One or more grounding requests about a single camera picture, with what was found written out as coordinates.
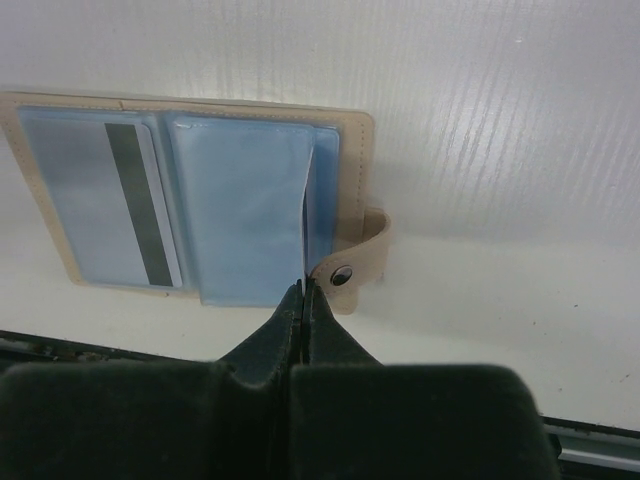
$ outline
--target beige leather strap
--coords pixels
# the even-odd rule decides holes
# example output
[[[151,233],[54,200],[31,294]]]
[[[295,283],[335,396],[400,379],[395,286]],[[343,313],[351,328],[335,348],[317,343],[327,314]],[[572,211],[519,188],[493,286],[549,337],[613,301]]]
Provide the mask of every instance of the beige leather strap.
[[[390,243],[389,215],[378,208],[367,208],[362,243],[324,258],[311,272],[311,278],[316,280],[329,297],[355,292],[359,286],[382,276]],[[336,272],[345,271],[343,267],[350,268],[351,277],[342,285],[334,285],[332,277]]]

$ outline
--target white surface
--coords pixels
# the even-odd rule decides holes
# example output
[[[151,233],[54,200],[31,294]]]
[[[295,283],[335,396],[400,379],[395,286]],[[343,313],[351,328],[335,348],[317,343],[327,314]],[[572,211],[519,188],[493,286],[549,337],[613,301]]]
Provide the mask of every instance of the white surface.
[[[343,324],[385,362],[510,365],[546,415],[640,429],[639,2],[1,8],[5,88],[368,111],[396,242]],[[72,286],[0,158],[0,328],[206,359],[266,318]]]

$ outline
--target black foam block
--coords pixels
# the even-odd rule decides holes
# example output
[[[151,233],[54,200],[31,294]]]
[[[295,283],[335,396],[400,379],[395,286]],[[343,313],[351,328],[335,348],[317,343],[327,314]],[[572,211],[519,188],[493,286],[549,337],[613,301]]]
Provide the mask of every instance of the black foam block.
[[[296,367],[293,479],[558,478],[529,391],[478,366]]]
[[[0,377],[0,478],[201,480],[262,472],[266,405],[264,392],[239,385],[224,363],[12,367]]]

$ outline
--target metal snap fastener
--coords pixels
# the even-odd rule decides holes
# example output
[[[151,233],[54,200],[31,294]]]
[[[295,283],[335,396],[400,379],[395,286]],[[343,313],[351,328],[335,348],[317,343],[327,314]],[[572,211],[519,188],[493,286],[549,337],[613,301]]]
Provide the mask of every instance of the metal snap fastener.
[[[338,268],[331,275],[331,285],[334,285],[336,287],[339,287],[340,285],[344,285],[349,281],[352,275],[353,275],[353,268],[351,268],[349,265],[344,265]]]

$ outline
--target leather wallet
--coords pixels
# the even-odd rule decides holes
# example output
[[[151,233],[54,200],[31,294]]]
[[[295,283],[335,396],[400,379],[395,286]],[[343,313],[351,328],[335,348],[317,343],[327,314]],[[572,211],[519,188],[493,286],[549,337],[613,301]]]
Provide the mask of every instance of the leather wallet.
[[[77,284],[274,306],[310,276],[351,313],[384,270],[365,113],[2,93],[0,114]]]

